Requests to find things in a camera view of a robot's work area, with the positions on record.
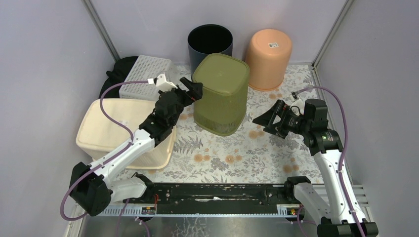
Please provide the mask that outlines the green mesh waste bin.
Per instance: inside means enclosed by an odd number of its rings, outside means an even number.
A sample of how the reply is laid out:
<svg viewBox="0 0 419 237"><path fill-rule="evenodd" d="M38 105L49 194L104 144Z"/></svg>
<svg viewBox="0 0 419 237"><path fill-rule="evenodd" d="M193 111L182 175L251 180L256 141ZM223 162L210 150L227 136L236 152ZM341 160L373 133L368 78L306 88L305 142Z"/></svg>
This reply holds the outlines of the green mesh waste bin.
<svg viewBox="0 0 419 237"><path fill-rule="evenodd" d="M192 75L203 84L203 96L194 103L194 121L218 136L237 131L247 111L249 66L221 53L208 55Z"/></svg>

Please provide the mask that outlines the cream perforated large basket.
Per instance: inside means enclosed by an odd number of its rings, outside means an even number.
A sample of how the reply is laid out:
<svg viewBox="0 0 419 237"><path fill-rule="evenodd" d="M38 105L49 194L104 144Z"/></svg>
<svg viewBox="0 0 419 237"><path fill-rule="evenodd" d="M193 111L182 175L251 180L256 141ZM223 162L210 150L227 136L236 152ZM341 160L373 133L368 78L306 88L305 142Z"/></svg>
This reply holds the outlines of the cream perforated large basket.
<svg viewBox="0 0 419 237"><path fill-rule="evenodd" d="M155 102L138 99L103 99L105 112L134 132L152 112ZM129 133L108 120L100 109L100 100L95 100L86 112L78 130L76 144L93 160L98 160L130 138ZM138 157L128 169L161 169L170 160L176 127L172 133L152 151Z"/></svg>

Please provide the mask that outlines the white slotted basket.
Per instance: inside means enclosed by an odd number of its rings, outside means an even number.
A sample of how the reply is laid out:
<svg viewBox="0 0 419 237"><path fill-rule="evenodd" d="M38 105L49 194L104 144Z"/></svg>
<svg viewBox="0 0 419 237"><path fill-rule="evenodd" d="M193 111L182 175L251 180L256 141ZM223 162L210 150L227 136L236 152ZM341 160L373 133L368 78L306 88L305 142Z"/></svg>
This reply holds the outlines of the white slotted basket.
<svg viewBox="0 0 419 237"><path fill-rule="evenodd" d="M180 72L178 67L169 59L146 55L139 55L125 81L146 81L153 79L160 73L165 73L167 79L178 84ZM147 83L132 83L122 85L119 90L120 98L157 101L158 89Z"/></svg>

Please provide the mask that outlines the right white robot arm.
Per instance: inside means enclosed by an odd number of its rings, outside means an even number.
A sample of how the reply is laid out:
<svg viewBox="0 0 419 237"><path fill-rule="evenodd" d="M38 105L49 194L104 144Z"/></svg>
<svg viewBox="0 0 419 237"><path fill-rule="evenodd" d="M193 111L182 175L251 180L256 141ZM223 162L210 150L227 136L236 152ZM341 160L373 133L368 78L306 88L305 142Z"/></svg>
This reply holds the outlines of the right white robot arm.
<svg viewBox="0 0 419 237"><path fill-rule="evenodd" d="M306 100L299 115L292 106L277 100L253 123L280 138L286 138L289 132L303 136L323 177L328 201L302 176L287 179L283 196L287 202L302 204L316 223L319 237L376 237L377 224L367 220L356 200L341 160L343 145L339 134L328 128L327 113L326 102L320 99Z"/></svg>

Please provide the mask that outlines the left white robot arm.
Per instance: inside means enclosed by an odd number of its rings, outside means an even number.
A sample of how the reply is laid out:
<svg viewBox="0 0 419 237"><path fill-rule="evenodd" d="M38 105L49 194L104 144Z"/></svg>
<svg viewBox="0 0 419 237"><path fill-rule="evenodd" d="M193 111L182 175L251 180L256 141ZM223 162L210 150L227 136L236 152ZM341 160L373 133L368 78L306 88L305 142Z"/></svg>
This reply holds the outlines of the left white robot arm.
<svg viewBox="0 0 419 237"><path fill-rule="evenodd" d="M139 156L163 142L172 133L184 108L202 98L201 82L192 82L185 77L180 82L187 87L186 90L167 81L164 76L147 80L159 90L159 98L151 114L137 130L129 131L130 138L113 151L90 164L80 162L74 166L69 189L60 204L63 219L76 220L64 213L68 197L90 216L100 214L113 202L137 198L147 203L153 198L152 188L140 178L116 181L115 177Z"/></svg>

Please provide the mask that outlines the orange round bin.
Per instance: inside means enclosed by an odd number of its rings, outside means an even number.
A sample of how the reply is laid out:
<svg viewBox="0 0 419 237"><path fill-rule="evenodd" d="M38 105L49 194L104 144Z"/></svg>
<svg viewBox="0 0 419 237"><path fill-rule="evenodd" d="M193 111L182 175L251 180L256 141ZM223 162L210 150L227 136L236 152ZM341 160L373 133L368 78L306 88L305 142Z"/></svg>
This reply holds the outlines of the orange round bin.
<svg viewBox="0 0 419 237"><path fill-rule="evenodd" d="M256 32L245 58L250 68L249 86L259 91L279 87L284 81L292 49L291 38L282 31L263 29Z"/></svg>

